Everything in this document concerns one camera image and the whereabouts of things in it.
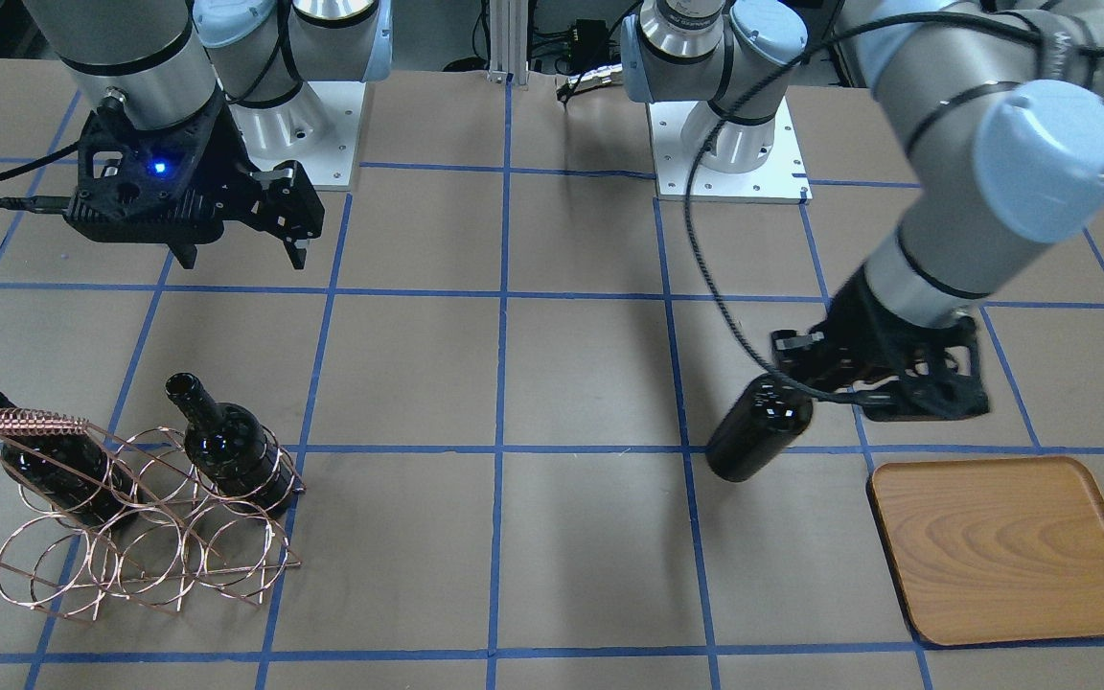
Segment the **dark wine bottle front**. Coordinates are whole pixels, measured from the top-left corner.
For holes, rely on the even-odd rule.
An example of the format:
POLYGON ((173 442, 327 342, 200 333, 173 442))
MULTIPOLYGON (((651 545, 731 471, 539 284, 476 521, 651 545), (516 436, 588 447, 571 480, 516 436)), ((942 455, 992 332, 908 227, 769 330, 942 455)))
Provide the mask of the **dark wine bottle front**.
POLYGON ((166 396, 187 420, 183 447, 217 493, 282 520, 291 506, 293 475, 257 416, 212 399, 193 373, 167 379, 166 396))

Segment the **wooden tray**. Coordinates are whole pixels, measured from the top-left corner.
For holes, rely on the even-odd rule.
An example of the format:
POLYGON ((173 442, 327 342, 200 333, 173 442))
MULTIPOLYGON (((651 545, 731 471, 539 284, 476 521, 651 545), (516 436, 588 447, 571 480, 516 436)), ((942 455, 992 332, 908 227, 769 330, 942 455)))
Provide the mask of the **wooden tray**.
POLYGON ((1104 637, 1104 493, 1078 459, 893 461, 868 492, 926 643, 1104 637))

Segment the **aluminium frame post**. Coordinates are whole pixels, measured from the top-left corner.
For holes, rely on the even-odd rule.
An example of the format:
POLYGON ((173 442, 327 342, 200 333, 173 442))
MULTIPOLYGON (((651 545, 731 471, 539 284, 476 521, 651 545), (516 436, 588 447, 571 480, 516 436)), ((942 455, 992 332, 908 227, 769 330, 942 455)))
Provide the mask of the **aluminium frame post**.
POLYGON ((530 22, 533 1, 487 1, 487 79, 526 91, 529 81, 530 22))

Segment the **dark wine bottle rear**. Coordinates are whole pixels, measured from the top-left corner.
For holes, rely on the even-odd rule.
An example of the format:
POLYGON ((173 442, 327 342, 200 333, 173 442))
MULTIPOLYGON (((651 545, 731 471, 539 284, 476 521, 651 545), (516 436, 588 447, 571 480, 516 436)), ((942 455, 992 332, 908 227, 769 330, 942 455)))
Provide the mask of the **dark wine bottle rear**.
POLYGON ((112 530, 118 532, 137 519, 117 496, 130 491, 126 473, 87 435, 13 435, 0 457, 50 506, 83 527, 102 529, 115 518, 112 530))

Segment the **dark wine bottle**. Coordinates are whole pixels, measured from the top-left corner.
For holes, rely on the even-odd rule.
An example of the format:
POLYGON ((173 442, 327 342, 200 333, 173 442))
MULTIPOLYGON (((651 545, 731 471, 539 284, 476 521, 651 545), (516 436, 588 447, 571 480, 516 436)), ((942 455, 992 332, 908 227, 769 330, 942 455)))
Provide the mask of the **dark wine bottle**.
POLYGON ((87 435, 13 435, 0 457, 50 506, 83 527, 102 529, 115 518, 112 530, 118 532, 137 519, 117 496, 130 491, 126 473, 87 435))
POLYGON ((293 475, 257 416, 212 399, 193 373, 167 379, 166 396, 187 420, 183 447, 217 493, 282 520, 291 506, 293 475))

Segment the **dark wine bottle moved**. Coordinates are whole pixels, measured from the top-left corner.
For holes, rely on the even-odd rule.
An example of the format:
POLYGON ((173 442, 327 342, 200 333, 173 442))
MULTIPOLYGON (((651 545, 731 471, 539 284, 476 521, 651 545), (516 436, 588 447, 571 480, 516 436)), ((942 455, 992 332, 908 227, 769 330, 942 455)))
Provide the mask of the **dark wine bottle moved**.
POLYGON ((746 481, 797 440, 813 418, 813 399, 768 373, 757 376, 705 443, 708 467, 724 481, 746 481))

